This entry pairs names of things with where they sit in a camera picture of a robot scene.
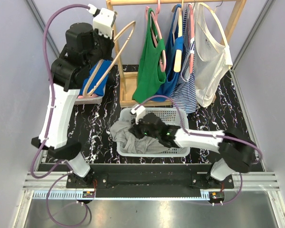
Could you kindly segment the grey tank top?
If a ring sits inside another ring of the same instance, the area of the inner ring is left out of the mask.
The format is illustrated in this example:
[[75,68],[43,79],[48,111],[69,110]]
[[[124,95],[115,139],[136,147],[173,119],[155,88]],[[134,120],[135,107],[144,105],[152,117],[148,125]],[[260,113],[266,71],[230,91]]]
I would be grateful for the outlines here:
[[145,136],[137,139],[129,132],[131,124],[129,122],[117,121],[110,128],[110,134],[113,141],[120,144],[122,153],[132,154],[158,154],[167,151],[158,140]]

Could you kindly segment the beige plastic hanger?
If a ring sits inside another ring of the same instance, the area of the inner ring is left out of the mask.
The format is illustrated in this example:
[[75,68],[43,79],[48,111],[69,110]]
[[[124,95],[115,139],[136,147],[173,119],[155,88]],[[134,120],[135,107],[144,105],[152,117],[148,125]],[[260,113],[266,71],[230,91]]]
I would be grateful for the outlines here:
[[80,98],[95,98],[104,96],[104,88],[107,82],[108,75],[123,52],[124,48],[128,44],[134,29],[136,26],[135,21],[131,21],[122,30],[120,30],[113,38],[113,43],[117,45],[119,38],[130,29],[127,40],[124,42],[123,46],[119,51],[117,51],[115,58],[113,60],[99,60],[96,66],[94,67],[90,77],[87,79],[86,84],[84,85],[82,92],[80,92]]

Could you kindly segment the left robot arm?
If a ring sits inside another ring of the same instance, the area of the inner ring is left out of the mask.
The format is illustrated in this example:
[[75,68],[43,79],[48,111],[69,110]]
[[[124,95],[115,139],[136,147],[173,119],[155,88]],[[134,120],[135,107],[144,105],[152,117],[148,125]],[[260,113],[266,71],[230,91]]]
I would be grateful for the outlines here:
[[81,154],[81,143],[68,139],[67,129],[73,106],[90,70],[100,60],[112,60],[114,32],[111,25],[75,23],[66,31],[66,44],[50,69],[51,85],[46,121],[33,146],[66,160],[82,188],[93,183],[90,166]]

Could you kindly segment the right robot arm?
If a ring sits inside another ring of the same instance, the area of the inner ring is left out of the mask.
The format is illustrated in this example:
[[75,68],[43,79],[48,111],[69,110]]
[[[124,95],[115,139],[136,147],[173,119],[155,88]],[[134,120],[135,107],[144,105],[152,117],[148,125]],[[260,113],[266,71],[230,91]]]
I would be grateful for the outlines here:
[[167,148],[200,148],[220,154],[204,181],[217,188],[229,175],[248,173],[253,163],[256,145],[236,130],[197,131],[165,124],[153,113],[131,121],[130,132],[138,139],[149,136]]

